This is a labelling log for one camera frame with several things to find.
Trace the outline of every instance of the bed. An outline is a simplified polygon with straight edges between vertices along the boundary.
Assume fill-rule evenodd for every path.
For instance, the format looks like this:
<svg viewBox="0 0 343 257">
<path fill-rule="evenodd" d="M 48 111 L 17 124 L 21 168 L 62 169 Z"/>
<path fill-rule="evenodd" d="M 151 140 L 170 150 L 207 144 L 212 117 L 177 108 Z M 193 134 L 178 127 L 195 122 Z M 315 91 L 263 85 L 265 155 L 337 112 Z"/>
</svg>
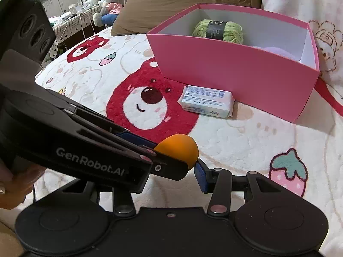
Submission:
<svg viewBox="0 0 343 257">
<path fill-rule="evenodd" d="M 325 213 L 329 232 L 320 252 L 327 257 L 343 256 L 342 3 L 262 0 L 264 10 L 309 22 L 318 44 L 321 77 L 295 124 L 237 102 L 228 119 L 185 114 L 176 102 L 184 86 L 159 74 L 146 35 L 112 37 L 111 28 L 58 57 L 37 74 L 36 82 L 155 142 L 172 134 L 189 134 L 198 144 L 200 158 L 211 168 L 225 168 L 236 175 L 250 170 L 264 174 Z M 86 52 L 81 50 L 85 43 L 91 47 Z M 137 105 L 147 104 L 140 91 L 154 80 L 165 97 L 164 104 L 141 112 Z M 169 98 L 164 93 L 167 89 L 171 89 Z M 48 170 L 36 183 L 37 197 L 72 179 Z M 138 209 L 205 208 L 210 196 L 201 193 L 190 171 L 179 182 L 151 175 L 144 192 L 133 194 L 133 199 Z M 0 217 L 13 226 L 17 214 L 31 203 L 29 195 L 15 210 L 1 210 Z M 232 210 L 243 203 L 242 194 L 233 194 Z M 102 194 L 101 205 L 111 210 L 110 194 Z"/>
</svg>

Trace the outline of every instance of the blue plush pants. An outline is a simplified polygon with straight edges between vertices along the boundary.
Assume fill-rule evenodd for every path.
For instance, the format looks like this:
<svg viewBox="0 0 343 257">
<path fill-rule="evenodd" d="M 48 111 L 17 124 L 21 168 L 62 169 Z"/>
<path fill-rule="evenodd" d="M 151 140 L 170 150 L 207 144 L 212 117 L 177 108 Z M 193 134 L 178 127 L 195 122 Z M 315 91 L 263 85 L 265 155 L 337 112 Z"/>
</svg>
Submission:
<svg viewBox="0 0 343 257">
<path fill-rule="evenodd" d="M 110 25 L 112 26 L 114 23 L 114 20 L 117 18 L 117 14 L 114 13 L 108 13 L 101 17 L 101 21 L 104 25 Z"/>
</svg>

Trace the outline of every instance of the human hand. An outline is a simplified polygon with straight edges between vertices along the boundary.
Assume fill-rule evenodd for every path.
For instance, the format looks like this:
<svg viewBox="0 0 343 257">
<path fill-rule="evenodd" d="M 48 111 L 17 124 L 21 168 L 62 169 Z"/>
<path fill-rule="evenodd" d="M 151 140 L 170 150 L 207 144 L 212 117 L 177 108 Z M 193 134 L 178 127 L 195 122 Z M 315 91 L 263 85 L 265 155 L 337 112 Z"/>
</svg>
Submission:
<svg viewBox="0 0 343 257">
<path fill-rule="evenodd" d="M 42 166 L 32 164 L 25 172 L 13 175 L 0 159 L 0 208 L 9 210 L 22 203 L 45 170 Z"/>
</svg>

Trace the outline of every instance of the bear mouth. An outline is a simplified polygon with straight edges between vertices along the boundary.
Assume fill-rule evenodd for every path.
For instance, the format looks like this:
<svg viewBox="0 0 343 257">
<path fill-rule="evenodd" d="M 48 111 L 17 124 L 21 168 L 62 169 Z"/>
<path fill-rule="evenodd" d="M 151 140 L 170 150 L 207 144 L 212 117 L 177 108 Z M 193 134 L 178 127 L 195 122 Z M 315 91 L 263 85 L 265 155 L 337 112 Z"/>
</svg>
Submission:
<svg viewBox="0 0 343 257">
<path fill-rule="evenodd" d="M 136 104 L 136 107 L 137 107 L 137 110 L 138 110 L 139 112 L 145 112 L 145 110 L 139 108 L 139 105 L 138 105 L 138 104 Z"/>
</svg>

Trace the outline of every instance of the patterned tablecloth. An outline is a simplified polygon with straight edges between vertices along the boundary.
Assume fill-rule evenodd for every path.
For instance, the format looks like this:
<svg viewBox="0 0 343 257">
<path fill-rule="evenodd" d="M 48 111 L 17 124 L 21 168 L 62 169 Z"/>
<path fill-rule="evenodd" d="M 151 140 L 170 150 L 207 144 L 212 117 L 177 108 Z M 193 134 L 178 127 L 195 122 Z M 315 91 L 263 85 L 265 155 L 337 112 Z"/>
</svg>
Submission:
<svg viewBox="0 0 343 257">
<path fill-rule="evenodd" d="M 55 53 L 57 51 L 58 42 L 61 43 L 67 38 L 71 37 L 72 35 L 76 34 L 83 28 L 89 26 L 93 23 L 93 15 L 96 12 L 100 12 L 102 9 L 102 5 L 96 5 L 91 9 L 87 10 L 86 12 L 82 12 L 79 15 L 71 18 L 70 20 L 66 20 L 63 23 L 54 27 L 54 32 L 56 35 L 56 40 L 50 49 L 50 57 L 54 58 Z"/>
</svg>

